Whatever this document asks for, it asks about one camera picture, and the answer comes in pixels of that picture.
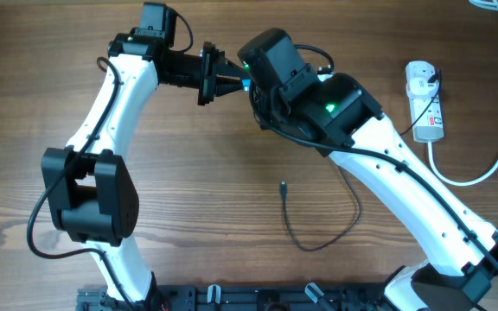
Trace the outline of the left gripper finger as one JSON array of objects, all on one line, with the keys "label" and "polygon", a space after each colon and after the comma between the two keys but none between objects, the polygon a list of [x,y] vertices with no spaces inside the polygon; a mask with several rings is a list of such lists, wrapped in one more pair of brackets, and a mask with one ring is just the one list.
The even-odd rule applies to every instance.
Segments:
[{"label": "left gripper finger", "polygon": [[222,79],[218,81],[218,96],[224,96],[232,92],[240,91],[244,88],[241,80]]},{"label": "left gripper finger", "polygon": [[238,66],[226,57],[220,61],[220,75],[231,79],[249,79],[249,73],[245,68]]}]

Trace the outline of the blue screen Galaxy smartphone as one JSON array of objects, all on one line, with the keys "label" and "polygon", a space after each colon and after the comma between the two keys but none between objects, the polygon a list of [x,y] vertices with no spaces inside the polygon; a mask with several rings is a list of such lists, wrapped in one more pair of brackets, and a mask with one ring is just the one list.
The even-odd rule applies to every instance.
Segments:
[{"label": "blue screen Galaxy smartphone", "polygon": [[249,86],[251,84],[251,81],[249,79],[243,79],[242,80],[242,84],[243,84],[244,91],[248,92],[249,91]]}]

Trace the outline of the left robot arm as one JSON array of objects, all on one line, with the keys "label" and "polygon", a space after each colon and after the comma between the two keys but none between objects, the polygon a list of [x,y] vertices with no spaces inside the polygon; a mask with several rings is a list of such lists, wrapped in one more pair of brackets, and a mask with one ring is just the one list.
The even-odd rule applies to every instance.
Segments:
[{"label": "left robot arm", "polygon": [[88,310],[164,310],[168,303],[145,265],[133,231],[139,198],[125,165],[137,121],[161,85],[193,88],[197,102],[249,84],[246,67],[231,62],[212,43],[199,55],[174,47],[180,14],[163,3],[145,3],[140,24],[110,42],[97,60],[105,72],[99,94],[78,131],[61,149],[41,159],[45,191],[54,227],[91,254],[106,281]]}]

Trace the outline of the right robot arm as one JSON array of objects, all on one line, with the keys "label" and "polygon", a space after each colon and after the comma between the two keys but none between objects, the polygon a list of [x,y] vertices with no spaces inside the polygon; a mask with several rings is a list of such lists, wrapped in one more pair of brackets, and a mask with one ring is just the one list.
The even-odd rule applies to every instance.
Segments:
[{"label": "right robot arm", "polygon": [[382,298],[395,310],[470,310],[498,276],[498,227],[466,207],[408,148],[378,101],[345,73],[325,76],[282,29],[238,52],[250,102],[268,130],[316,149],[394,214],[425,254]]}]

